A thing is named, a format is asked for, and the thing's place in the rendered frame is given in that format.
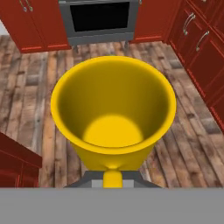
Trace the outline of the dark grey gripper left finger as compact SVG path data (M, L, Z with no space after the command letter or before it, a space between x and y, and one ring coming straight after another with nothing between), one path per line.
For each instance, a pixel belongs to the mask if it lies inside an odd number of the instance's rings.
M91 188L93 180L102 180L102 171L85 171L83 177L68 187Z

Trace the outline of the grey oven with black window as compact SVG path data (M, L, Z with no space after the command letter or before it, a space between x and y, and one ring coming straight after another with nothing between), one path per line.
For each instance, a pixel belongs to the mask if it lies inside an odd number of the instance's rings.
M59 0L71 46L131 41L138 6L138 0Z

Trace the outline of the yellow mug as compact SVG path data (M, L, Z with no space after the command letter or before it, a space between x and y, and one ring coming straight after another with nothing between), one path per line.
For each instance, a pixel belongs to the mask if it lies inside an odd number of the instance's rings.
M59 78L51 113L104 188L121 188L139 169L176 114L172 85L153 66L125 56L85 60Z

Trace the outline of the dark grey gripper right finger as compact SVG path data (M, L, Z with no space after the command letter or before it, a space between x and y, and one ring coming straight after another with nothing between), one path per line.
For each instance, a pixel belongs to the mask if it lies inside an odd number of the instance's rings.
M139 171L123 171L122 186L124 188L159 188L159 185L144 180Z

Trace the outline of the red counter cabinet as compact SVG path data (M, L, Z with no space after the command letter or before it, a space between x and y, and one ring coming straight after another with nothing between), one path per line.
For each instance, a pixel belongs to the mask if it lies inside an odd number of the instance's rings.
M38 187L42 157L0 132L0 187Z

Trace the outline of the red cupboard beside oven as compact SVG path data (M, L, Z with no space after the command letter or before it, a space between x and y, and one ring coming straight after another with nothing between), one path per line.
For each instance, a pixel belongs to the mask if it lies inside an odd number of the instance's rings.
M134 38L131 44L166 43L183 0L139 0Z

